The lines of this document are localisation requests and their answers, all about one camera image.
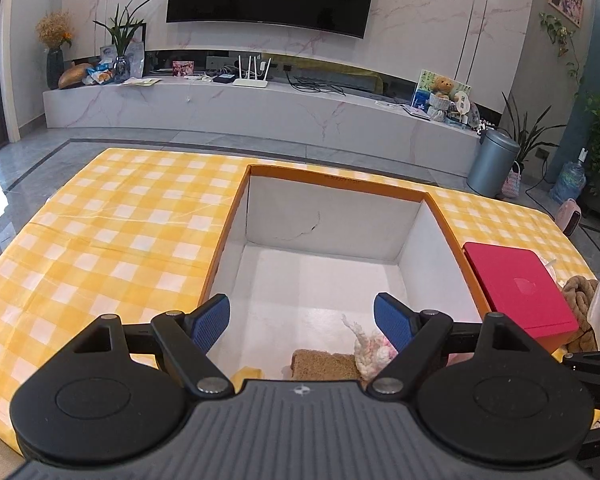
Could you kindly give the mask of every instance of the yellow checkered tablecloth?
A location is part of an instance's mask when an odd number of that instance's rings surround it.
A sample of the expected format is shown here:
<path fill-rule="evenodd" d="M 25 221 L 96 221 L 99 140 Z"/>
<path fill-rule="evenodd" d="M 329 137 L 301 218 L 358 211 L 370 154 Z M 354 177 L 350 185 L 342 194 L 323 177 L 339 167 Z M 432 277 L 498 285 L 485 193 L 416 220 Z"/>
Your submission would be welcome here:
<path fill-rule="evenodd" d="M 559 281 L 593 278 L 546 215 L 462 192 L 305 164 L 198 153 L 109 149 L 45 204 L 0 257 L 0 438 L 17 449 L 17 387 L 95 317 L 125 323 L 189 312 L 249 164 L 276 164 L 426 190 L 460 244 L 534 250 Z"/>

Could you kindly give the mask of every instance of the brown knitted item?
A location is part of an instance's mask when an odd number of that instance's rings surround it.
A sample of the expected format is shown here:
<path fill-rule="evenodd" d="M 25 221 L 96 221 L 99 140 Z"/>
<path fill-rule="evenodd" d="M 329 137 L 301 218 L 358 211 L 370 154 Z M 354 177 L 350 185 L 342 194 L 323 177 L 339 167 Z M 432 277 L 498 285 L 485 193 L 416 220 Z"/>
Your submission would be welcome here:
<path fill-rule="evenodd" d="M 569 352 L 597 352 L 596 335 L 589 322 L 587 312 L 598 286 L 598 280 L 588 280 L 584 276 L 573 276 L 562 288 L 562 296 L 571 307 L 578 320 L 579 329 L 567 341 Z"/>
<path fill-rule="evenodd" d="M 291 358 L 291 379 L 294 381 L 362 382 L 353 355 L 330 354 L 319 350 L 296 350 Z"/>

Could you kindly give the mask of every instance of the glass vase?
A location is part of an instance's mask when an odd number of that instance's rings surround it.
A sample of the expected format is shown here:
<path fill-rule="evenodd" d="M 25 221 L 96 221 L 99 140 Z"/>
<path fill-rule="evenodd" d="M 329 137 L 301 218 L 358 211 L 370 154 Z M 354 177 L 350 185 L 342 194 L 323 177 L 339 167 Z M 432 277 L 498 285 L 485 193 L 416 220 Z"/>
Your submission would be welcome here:
<path fill-rule="evenodd" d="M 50 90 L 58 88 L 60 76 L 64 73 L 64 58 L 60 48 L 50 48 L 46 54 L 46 85 Z"/>
<path fill-rule="evenodd" d="M 131 77 L 131 62 L 127 56 L 118 56 L 113 62 L 113 81 L 122 83 Z"/>

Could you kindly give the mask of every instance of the trash can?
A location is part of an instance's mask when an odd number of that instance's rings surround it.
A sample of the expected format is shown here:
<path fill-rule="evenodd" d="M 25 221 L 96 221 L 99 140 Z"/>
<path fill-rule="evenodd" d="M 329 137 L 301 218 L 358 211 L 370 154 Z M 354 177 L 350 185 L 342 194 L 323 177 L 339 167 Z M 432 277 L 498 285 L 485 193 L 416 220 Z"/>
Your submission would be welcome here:
<path fill-rule="evenodd" d="M 484 130 L 480 136 L 480 151 L 469 172 L 467 185 L 488 198 L 502 190 L 513 161 L 520 152 L 519 144 L 496 130 Z"/>

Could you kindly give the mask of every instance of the metal screw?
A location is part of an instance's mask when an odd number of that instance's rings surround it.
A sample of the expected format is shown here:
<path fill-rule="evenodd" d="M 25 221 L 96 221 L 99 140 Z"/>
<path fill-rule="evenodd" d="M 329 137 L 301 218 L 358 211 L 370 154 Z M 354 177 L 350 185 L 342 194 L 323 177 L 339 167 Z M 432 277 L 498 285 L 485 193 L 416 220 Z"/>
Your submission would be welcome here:
<path fill-rule="evenodd" d="M 222 377 L 205 377 L 198 381 L 197 386 L 204 394 L 215 395 L 224 392 L 228 388 L 229 383 Z"/>
<path fill-rule="evenodd" d="M 376 392 L 383 395 L 396 394 L 404 388 L 400 379 L 393 377 L 383 377 L 374 381 L 373 388 Z"/>

